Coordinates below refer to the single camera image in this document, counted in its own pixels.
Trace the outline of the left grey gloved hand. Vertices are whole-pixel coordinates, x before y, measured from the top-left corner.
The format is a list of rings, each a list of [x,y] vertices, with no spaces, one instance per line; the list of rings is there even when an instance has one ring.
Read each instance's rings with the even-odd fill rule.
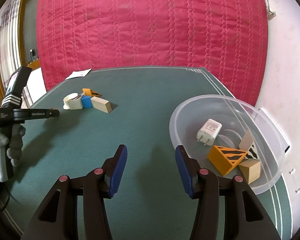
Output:
[[[10,159],[11,164],[14,168],[17,168],[20,165],[20,159],[22,156],[22,147],[23,147],[23,136],[25,135],[26,129],[21,125],[14,125],[13,128],[16,129],[16,135],[13,135],[11,139],[8,139],[0,131],[0,147],[5,147],[8,145],[7,157]]]

